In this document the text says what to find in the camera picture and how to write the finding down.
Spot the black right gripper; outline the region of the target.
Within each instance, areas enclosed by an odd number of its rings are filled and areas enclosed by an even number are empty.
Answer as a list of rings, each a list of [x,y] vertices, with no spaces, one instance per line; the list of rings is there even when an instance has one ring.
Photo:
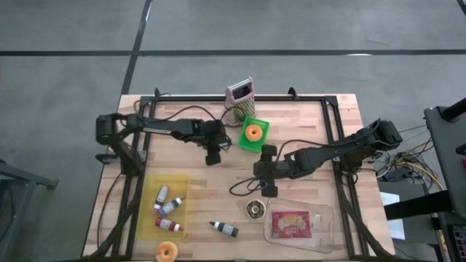
[[[253,174],[258,181],[258,189],[261,190],[263,197],[277,197],[278,187],[275,185],[275,181],[291,178],[291,168],[288,163],[286,161],[273,161],[273,156],[277,156],[277,147],[263,145],[260,159],[253,164]]]

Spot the pink frosted donut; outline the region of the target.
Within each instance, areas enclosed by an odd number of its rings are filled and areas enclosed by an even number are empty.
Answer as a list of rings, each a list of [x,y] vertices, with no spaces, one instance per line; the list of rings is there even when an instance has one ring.
[[[245,137],[252,143],[260,141],[263,137],[263,130],[256,124],[250,124],[245,128]]]

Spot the chocolate sprinkled donut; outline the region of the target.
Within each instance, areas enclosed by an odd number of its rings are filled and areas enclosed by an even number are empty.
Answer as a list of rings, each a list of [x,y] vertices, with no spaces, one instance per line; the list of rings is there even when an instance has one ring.
[[[250,219],[259,220],[266,213],[266,205],[261,200],[252,199],[246,204],[245,212]]]

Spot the purple dropper bottle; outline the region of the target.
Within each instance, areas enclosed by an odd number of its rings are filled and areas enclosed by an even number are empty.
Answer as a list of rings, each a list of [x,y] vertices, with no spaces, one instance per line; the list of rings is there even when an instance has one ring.
[[[165,185],[160,186],[157,197],[154,200],[154,212],[155,213],[158,213],[159,209],[163,206],[167,198],[168,192],[169,192],[168,186],[165,186]]]

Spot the violet candy color bottle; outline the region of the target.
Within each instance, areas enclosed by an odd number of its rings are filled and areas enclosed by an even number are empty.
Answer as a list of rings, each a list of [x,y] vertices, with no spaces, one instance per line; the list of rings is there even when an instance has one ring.
[[[185,200],[184,196],[171,200],[159,209],[159,215],[163,218],[167,217],[172,211],[177,209],[183,203],[183,200]]]

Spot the red label candy color bottle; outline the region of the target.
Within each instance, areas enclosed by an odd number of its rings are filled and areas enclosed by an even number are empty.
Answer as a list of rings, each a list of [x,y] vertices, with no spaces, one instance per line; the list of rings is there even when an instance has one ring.
[[[155,226],[160,228],[160,229],[165,229],[168,231],[184,231],[184,228],[179,224],[174,221],[165,219],[165,218],[158,218],[156,219]]]

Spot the orange frosted donut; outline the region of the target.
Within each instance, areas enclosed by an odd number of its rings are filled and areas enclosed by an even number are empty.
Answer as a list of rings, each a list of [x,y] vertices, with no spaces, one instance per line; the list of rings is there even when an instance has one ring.
[[[174,242],[166,241],[157,246],[157,262],[174,262],[178,257],[178,247]]]

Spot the green plastic basket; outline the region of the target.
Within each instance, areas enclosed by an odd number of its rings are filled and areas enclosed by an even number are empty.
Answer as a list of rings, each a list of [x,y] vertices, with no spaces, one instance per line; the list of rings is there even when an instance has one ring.
[[[256,125],[258,125],[258,126],[260,126],[262,128],[263,137],[262,137],[262,139],[260,139],[260,141],[252,143],[252,142],[250,142],[249,140],[246,139],[246,137],[245,137],[245,128],[250,124],[256,124]],[[249,151],[261,152],[261,147],[266,142],[266,137],[267,137],[267,134],[268,134],[268,131],[269,131],[269,126],[270,126],[270,123],[268,123],[268,122],[266,122],[264,120],[256,119],[256,118],[252,118],[252,117],[248,116],[245,119],[245,122],[244,122],[243,127],[242,127],[242,131],[240,133],[240,137],[239,137],[239,140],[238,140],[239,147],[243,148],[245,150],[249,150]]]

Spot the red snack packet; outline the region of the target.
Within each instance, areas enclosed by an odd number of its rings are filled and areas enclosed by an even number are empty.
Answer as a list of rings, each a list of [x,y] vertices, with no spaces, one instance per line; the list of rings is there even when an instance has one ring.
[[[273,212],[271,236],[273,239],[311,238],[312,232],[309,212]]]

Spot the black candy color bottle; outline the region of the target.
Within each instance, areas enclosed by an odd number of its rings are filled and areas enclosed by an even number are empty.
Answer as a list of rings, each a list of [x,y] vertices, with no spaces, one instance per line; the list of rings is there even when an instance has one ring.
[[[231,237],[236,237],[239,233],[238,228],[232,225],[229,225],[228,223],[223,223],[219,221],[210,221],[209,224],[212,225],[215,230],[220,231],[224,234],[227,234],[228,236],[231,236]]]

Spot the clear plastic tray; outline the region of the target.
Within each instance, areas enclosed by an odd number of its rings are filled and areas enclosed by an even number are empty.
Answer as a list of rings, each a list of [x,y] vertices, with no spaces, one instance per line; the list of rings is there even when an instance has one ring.
[[[310,214],[311,238],[273,239],[272,213],[277,211],[306,211]],[[264,238],[270,244],[310,250],[319,253],[331,253],[334,247],[334,211],[327,205],[313,205],[305,202],[271,198],[267,201]]]

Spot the yellow translucent plastic bin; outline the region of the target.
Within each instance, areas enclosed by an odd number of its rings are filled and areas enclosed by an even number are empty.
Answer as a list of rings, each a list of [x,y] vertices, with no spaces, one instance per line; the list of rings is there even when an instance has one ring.
[[[156,219],[163,218],[154,212],[154,200],[157,197],[160,186],[169,187],[167,198],[163,204],[166,205],[171,200],[178,197],[185,197],[183,203],[172,211],[165,219],[179,223],[184,231],[168,231],[155,226]],[[145,240],[180,240],[186,234],[186,219],[190,180],[188,175],[150,175],[145,178],[141,207],[138,217],[136,236]]]

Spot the white paper sheet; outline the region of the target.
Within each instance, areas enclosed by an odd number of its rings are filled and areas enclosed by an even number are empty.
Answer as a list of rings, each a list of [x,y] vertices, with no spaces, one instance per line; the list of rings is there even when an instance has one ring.
[[[400,201],[400,196],[397,194],[384,193],[381,192],[382,204],[384,206],[398,203]],[[405,240],[405,231],[403,226],[402,219],[396,219],[388,221],[388,226],[390,229],[390,235],[393,239]]]

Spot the black flat bar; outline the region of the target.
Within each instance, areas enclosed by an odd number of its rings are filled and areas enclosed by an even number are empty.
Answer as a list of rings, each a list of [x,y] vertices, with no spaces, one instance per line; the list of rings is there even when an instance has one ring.
[[[389,221],[418,215],[452,212],[453,210],[448,191],[439,191],[384,206],[385,215]]]

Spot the black equipment stand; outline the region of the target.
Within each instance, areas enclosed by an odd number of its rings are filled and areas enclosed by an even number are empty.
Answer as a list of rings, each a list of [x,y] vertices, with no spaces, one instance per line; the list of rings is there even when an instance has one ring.
[[[453,211],[466,218],[466,98],[424,110]]]

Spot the grey metal cart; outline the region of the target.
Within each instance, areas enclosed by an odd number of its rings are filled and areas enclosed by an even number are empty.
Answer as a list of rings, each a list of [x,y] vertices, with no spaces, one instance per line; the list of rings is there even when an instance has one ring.
[[[0,262],[7,262],[12,254],[13,248],[18,238],[21,223],[24,221],[26,210],[31,201],[32,194],[38,185],[44,186],[47,190],[55,190],[58,180],[27,172],[0,160],[0,188],[5,181],[22,183],[25,186],[23,196],[18,204],[12,199],[12,217],[6,231],[0,236]]]

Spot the blue crate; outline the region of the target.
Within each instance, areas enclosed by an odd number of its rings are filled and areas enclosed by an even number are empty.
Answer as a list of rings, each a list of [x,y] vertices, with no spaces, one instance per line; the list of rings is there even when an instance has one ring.
[[[451,232],[453,235],[455,258],[460,262],[466,262],[466,226],[453,225]]]

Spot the black aluminium table frame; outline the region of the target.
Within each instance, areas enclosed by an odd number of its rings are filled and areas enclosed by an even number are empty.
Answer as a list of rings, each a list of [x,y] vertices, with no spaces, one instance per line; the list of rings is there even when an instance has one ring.
[[[328,136],[350,135],[362,126],[358,102],[346,95],[258,95],[256,115],[270,123],[267,140],[284,152],[326,143]],[[188,175],[190,189],[187,227],[177,240],[181,260],[220,261],[292,261],[337,260],[348,256],[346,236],[336,193],[331,163],[299,180],[277,182],[281,199],[327,205],[334,211],[334,247],[331,253],[318,253],[268,243],[260,220],[245,214],[249,198],[244,195],[246,180],[253,174],[259,153],[237,145],[221,152],[221,162],[205,163],[206,151],[193,143],[184,143],[167,135],[140,135],[134,140],[146,152],[146,171],[141,177],[126,178],[117,163],[103,168],[92,220],[83,255],[91,255],[115,226],[119,214],[135,195],[142,195],[145,178],[150,175]],[[152,260],[159,240],[136,236],[141,203],[129,217],[120,235],[119,248],[110,249],[111,258]],[[236,237],[217,231],[210,221],[228,223],[239,229]]]

